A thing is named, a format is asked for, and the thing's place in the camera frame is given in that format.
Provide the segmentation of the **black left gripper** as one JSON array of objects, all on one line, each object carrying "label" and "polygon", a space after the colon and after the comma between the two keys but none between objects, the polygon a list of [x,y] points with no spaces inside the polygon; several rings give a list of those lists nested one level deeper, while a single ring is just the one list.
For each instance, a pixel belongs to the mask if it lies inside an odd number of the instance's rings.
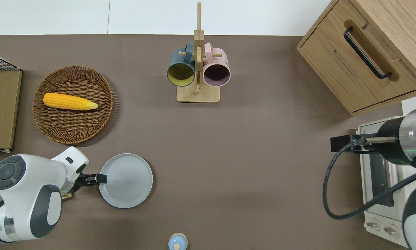
[{"label": "black left gripper", "polygon": [[80,173],[77,179],[77,184],[79,185],[79,187],[106,184],[107,183],[106,179],[107,179],[107,176],[105,174]]}]

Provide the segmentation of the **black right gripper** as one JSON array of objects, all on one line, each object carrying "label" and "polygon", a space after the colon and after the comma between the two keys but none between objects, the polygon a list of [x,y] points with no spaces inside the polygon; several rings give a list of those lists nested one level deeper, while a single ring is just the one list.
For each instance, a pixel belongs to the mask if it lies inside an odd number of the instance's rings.
[{"label": "black right gripper", "polygon": [[373,138],[376,134],[362,135],[342,135],[331,138],[331,152],[354,152],[354,153],[373,153],[377,152],[375,146],[370,144],[350,144],[352,141],[361,140],[362,138]]}]

